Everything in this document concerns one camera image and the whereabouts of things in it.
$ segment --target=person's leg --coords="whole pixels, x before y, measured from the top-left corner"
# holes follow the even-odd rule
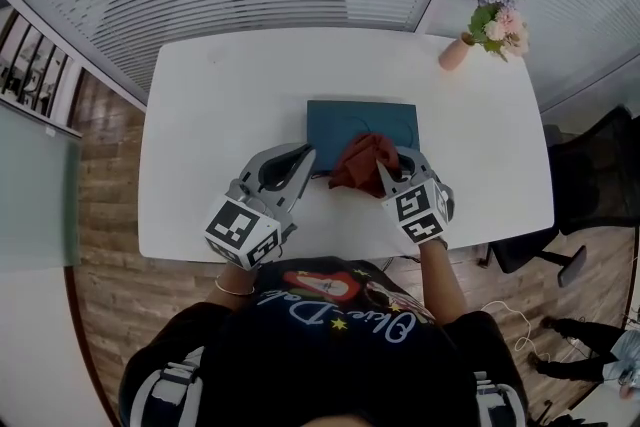
[[[607,363],[615,361],[613,356],[600,356],[572,363],[558,363],[540,361],[532,358],[532,365],[539,374],[548,375],[555,379],[570,379],[572,381],[590,381],[599,383],[604,380],[602,369]]]
[[[601,356],[609,354],[624,333],[624,329],[618,327],[573,319],[548,319],[545,324],[565,338],[577,338]]]

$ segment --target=strap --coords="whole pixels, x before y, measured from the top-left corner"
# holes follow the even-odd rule
[[[516,391],[506,384],[493,384],[486,372],[476,372],[476,401],[482,427],[525,427],[522,402]],[[500,420],[494,424],[493,418]]]
[[[203,351],[204,347],[199,347],[187,354],[182,363],[169,362],[145,379],[133,401],[131,427],[143,427],[146,417],[156,416],[154,412],[165,420],[163,425],[170,425],[166,420],[179,414],[177,427],[195,427],[202,395],[202,379],[197,371]]]

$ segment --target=brown cloth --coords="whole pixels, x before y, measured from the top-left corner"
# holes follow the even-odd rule
[[[393,141],[382,134],[362,134],[344,150],[336,167],[331,172],[329,189],[350,187],[384,198],[384,186],[376,160],[394,174],[400,174],[398,152]]]

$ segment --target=pink flower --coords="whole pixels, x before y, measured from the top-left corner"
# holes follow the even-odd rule
[[[522,30],[522,16],[515,9],[501,8],[496,21],[504,27],[507,34],[517,34]]]
[[[491,20],[484,26],[484,33],[487,35],[487,38],[494,41],[500,41],[504,39],[506,35],[504,26],[495,20]]]
[[[529,51],[529,31],[526,25],[522,25],[516,34],[509,34],[502,47],[504,50],[517,57],[522,57]]]

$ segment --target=pink vase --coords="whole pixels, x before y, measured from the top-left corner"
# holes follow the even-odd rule
[[[460,66],[460,63],[467,57],[469,48],[473,46],[473,43],[467,43],[467,41],[471,41],[470,37],[470,34],[462,33],[457,40],[440,54],[438,62],[443,69],[451,71]]]

